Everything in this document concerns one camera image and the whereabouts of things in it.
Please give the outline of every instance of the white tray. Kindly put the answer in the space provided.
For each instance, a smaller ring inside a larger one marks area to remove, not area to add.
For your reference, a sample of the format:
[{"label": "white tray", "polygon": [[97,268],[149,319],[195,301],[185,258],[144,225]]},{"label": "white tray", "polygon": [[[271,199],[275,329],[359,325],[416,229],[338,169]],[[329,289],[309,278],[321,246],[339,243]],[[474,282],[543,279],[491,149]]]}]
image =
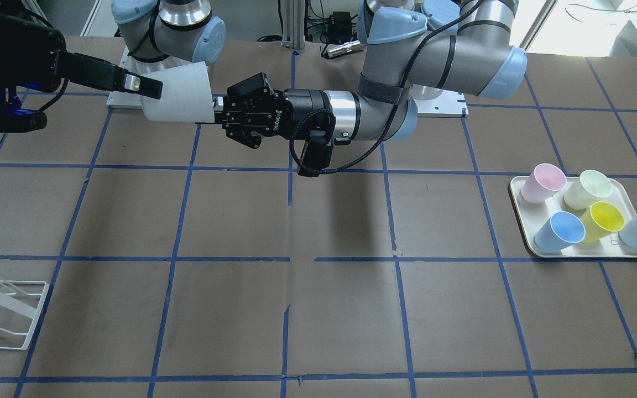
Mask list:
[{"label": "white tray", "polygon": [[[527,176],[518,176],[510,182],[510,196],[515,205],[515,213],[518,215],[520,229],[523,231],[523,237],[528,244],[531,252],[539,257],[630,257],[637,258],[637,248],[624,244],[618,233],[604,237],[597,242],[579,243],[562,250],[561,254],[547,254],[541,251],[534,243],[535,234],[544,225],[545,222],[552,217],[552,214],[559,211],[573,213],[577,217],[584,214],[584,211],[576,211],[571,209],[564,203],[564,192],[579,177],[567,177],[567,185],[562,191],[557,192],[554,196],[547,199],[544,203],[533,205],[526,202],[520,195],[520,189],[523,188]],[[606,199],[606,202],[616,206],[624,215],[624,221],[628,222],[635,217],[637,212],[630,204],[630,199],[624,187],[614,179],[610,179],[614,186],[614,192]]]}]

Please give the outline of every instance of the light blue joint cover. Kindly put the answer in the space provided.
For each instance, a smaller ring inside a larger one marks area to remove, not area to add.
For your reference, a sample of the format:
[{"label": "light blue joint cover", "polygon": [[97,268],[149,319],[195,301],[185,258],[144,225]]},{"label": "light blue joint cover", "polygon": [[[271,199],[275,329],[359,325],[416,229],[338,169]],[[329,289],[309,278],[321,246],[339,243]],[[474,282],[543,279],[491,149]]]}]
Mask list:
[{"label": "light blue joint cover", "polygon": [[[422,3],[422,13],[427,16],[427,26],[431,30],[437,30],[458,18],[461,14],[461,9],[457,3],[451,0],[424,0],[424,3]],[[456,35],[458,33],[458,24],[448,28],[442,33],[446,35]]]},{"label": "light blue joint cover", "polygon": [[156,0],[113,0],[112,15],[117,25],[124,25],[147,15],[156,7]]},{"label": "light blue joint cover", "polygon": [[407,103],[407,115],[402,122],[402,126],[397,132],[389,138],[389,141],[402,141],[403,139],[410,138],[414,130],[417,128],[417,103],[414,102],[412,97],[409,98]]},{"label": "light blue joint cover", "polygon": [[361,0],[361,5],[358,7],[358,41],[363,44],[367,44],[367,28],[365,28],[365,0]]},{"label": "light blue joint cover", "polygon": [[382,7],[372,18],[367,44],[392,43],[421,35],[426,30],[426,15],[402,8]]},{"label": "light blue joint cover", "polygon": [[478,96],[500,99],[510,97],[523,82],[526,68],[528,68],[528,56],[525,50],[519,47],[511,48],[500,70]]},{"label": "light blue joint cover", "polygon": [[213,65],[225,45],[225,21],[214,16],[203,29],[191,61],[205,61],[206,65]]}]

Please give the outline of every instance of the velcro strap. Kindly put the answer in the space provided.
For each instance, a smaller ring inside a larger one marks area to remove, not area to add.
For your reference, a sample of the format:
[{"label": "velcro strap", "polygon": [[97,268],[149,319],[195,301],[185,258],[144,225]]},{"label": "velcro strap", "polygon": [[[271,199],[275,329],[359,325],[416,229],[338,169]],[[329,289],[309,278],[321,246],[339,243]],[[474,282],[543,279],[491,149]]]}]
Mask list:
[{"label": "velcro strap", "polygon": [[374,99],[384,103],[402,103],[409,95],[409,88],[389,86],[388,84],[378,83],[372,81],[361,74],[361,78],[358,80],[358,92],[362,96]]}]

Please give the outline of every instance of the cup rim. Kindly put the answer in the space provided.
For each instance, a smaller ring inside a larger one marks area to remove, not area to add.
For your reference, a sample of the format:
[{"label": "cup rim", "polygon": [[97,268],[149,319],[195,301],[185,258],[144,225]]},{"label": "cup rim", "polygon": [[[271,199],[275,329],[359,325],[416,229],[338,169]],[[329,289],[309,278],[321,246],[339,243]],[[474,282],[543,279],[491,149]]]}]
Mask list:
[{"label": "cup rim", "polygon": [[[616,211],[616,218],[617,218],[617,224],[621,225],[620,228],[618,229],[609,229],[604,227],[603,225],[601,225],[601,223],[599,223],[599,221],[594,217],[594,214],[592,212],[593,207],[601,207],[601,206],[605,206],[605,207],[609,207],[610,209],[613,209]],[[626,220],[624,219],[624,214],[620,211],[620,209],[618,209],[616,206],[613,206],[611,203],[609,202],[603,202],[603,201],[599,201],[599,202],[594,202],[593,204],[591,204],[591,206],[589,206],[589,216],[591,216],[591,219],[594,221],[594,224],[597,225],[597,227],[603,229],[604,231],[609,231],[609,232],[618,232],[620,230],[622,230],[626,224]]]},{"label": "cup rim", "polygon": [[565,212],[565,211],[556,212],[556,213],[552,214],[552,217],[551,217],[551,218],[552,218],[552,219],[554,219],[554,217],[558,217],[558,218],[561,218],[561,217],[567,217],[567,218],[572,219],[572,220],[574,220],[574,219],[575,219],[577,222],[579,222],[579,224],[577,225],[577,226],[579,227],[579,230],[577,231],[577,232],[579,232],[579,234],[578,234],[578,235],[580,236],[580,237],[579,237],[579,239],[571,239],[571,240],[569,240],[569,239],[564,239],[564,237],[562,237],[562,236],[561,236],[561,235],[557,232],[557,230],[556,230],[556,229],[552,228],[552,232],[554,232],[554,234],[555,234],[555,235],[556,235],[559,239],[562,239],[562,242],[567,242],[567,243],[569,243],[569,244],[577,244],[577,243],[581,242],[582,240],[584,240],[584,237],[586,237],[586,227],[584,227],[584,223],[582,222],[582,220],[581,220],[581,219],[579,219],[579,217],[577,217],[577,216],[576,216],[576,215],[574,215],[574,214],[571,214],[570,212]]},{"label": "cup rim", "polygon": [[[589,178],[593,178],[597,180],[594,180],[591,183],[591,181],[587,181],[587,179]],[[589,170],[582,171],[581,174],[579,174],[579,182],[581,182],[582,188],[584,188],[584,191],[586,191],[591,196],[599,197],[600,199],[605,199],[606,197],[611,196],[611,194],[614,192],[614,186],[613,184],[611,184],[611,180],[606,176],[606,174],[598,170],[589,169]],[[593,192],[595,191],[594,188],[596,188],[594,186],[598,185],[599,183],[606,184],[607,189],[605,189],[605,191],[607,193],[605,195],[600,195],[597,192]]]},{"label": "cup rim", "polygon": [[[561,184],[558,184],[557,186],[554,186],[554,187],[550,187],[550,186],[546,186],[545,184],[542,184],[542,181],[540,181],[540,179],[538,178],[537,172],[543,168],[547,168],[548,169],[547,171],[554,173],[555,174],[554,177],[558,179],[557,182],[561,182]],[[537,183],[542,188],[545,188],[549,191],[559,192],[559,191],[562,191],[565,186],[567,186],[567,176],[566,174],[564,174],[564,171],[562,171],[562,169],[560,169],[558,166],[555,166],[551,163],[538,164],[538,166],[535,166],[535,168],[532,170],[532,174],[534,175],[535,181],[537,181]]]}]

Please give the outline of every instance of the silver metal cylinder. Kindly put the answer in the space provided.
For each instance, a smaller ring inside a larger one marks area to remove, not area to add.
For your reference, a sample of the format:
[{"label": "silver metal cylinder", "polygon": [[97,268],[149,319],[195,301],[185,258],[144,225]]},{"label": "silver metal cylinder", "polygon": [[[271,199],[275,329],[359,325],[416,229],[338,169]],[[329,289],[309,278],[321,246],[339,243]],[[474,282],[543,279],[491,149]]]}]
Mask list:
[{"label": "silver metal cylinder", "polygon": [[[375,101],[364,96],[359,96],[359,109],[361,109],[361,121],[358,126],[358,133],[354,140],[358,141],[375,141],[380,138],[382,131],[387,123],[387,117],[392,111],[392,105],[380,101]],[[407,116],[407,107],[409,101],[400,104],[395,114],[395,118],[390,125],[390,129],[385,135],[385,139],[392,138],[402,127]]]},{"label": "silver metal cylinder", "polygon": [[210,16],[208,0],[164,0],[159,7],[159,18],[174,26],[191,26]]},{"label": "silver metal cylinder", "polygon": [[[463,6],[462,15],[476,2]],[[458,35],[478,40],[485,45],[507,45],[515,13],[499,0],[485,0],[480,7],[458,25]]]},{"label": "silver metal cylinder", "polygon": [[336,116],[336,127],[333,129],[333,138],[339,138],[344,133],[353,139],[361,123],[357,113],[358,104],[350,91],[324,91],[331,103],[331,112]]}]

